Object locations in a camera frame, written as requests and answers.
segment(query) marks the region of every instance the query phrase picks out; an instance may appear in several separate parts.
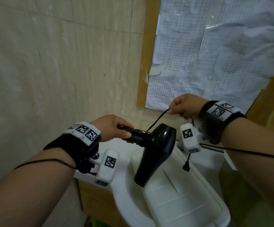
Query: green object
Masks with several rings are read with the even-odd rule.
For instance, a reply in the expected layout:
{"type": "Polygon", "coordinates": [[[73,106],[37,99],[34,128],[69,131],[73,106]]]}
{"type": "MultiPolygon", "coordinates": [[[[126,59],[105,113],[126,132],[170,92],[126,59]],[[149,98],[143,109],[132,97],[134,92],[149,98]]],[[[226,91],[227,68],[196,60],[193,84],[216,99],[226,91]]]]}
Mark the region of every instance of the green object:
{"type": "Polygon", "coordinates": [[[274,227],[274,212],[244,177],[224,161],[219,173],[224,201],[237,227],[274,227]]]}
{"type": "Polygon", "coordinates": [[[101,222],[95,220],[94,218],[92,218],[92,226],[93,227],[110,227],[109,225],[102,224],[101,222]]]}

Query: paper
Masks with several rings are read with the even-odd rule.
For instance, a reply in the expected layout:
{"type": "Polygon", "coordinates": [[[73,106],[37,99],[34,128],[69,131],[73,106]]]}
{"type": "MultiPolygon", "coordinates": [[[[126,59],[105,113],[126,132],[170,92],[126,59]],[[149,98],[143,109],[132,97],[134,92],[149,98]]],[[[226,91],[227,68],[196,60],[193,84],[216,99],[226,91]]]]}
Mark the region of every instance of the paper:
{"type": "Polygon", "coordinates": [[[191,93],[246,112],[274,76],[274,0],[161,0],[146,107],[191,93]]]}

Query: person's right arm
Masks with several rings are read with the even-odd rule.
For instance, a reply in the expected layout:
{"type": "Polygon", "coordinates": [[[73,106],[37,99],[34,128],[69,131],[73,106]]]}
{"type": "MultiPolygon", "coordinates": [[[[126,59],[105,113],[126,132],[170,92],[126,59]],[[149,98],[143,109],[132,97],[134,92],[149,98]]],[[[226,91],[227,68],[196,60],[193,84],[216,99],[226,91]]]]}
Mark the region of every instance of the person's right arm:
{"type": "MultiPolygon", "coordinates": [[[[173,100],[169,113],[196,117],[207,102],[199,96],[184,94],[173,100]]],[[[237,118],[226,126],[222,143],[228,148],[274,155],[274,132],[245,118],[237,118]]],[[[239,172],[274,210],[274,159],[237,151],[228,154],[239,172]]]]}

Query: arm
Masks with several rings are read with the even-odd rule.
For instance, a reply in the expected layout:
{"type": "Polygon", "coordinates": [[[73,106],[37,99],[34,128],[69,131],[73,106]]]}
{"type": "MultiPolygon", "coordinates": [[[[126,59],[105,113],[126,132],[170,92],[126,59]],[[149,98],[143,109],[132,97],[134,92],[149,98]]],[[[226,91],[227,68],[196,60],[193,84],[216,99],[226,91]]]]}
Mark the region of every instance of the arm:
{"type": "MultiPolygon", "coordinates": [[[[185,94],[173,100],[170,114],[196,117],[207,102],[199,96],[185,94]]],[[[245,118],[237,118],[226,126],[222,143],[228,148],[274,154],[274,132],[245,118]]],[[[274,159],[237,151],[228,151],[228,154],[240,173],[274,210],[274,159]]]]}
{"type": "MultiPolygon", "coordinates": [[[[117,126],[133,126],[114,115],[91,122],[101,131],[102,141],[129,138],[130,133],[117,126]]],[[[56,158],[75,166],[73,159],[60,148],[40,152],[27,162],[56,158]]],[[[0,227],[41,226],[48,218],[75,173],[58,162],[41,162],[22,166],[0,182],[0,227]]]]}

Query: hair dryer nozzle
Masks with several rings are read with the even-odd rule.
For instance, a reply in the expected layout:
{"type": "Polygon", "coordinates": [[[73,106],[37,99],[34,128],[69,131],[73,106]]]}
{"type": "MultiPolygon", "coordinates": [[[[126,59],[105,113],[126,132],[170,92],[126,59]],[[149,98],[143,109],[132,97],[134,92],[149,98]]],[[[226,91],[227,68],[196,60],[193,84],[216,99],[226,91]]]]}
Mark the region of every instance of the hair dryer nozzle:
{"type": "Polygon", "coordinates": [[[145,187],[157,168],[170,156],[176,141],[176,129],[160,124],[147,134],[140,165],[134,177],[135,183],[145,187]]]}

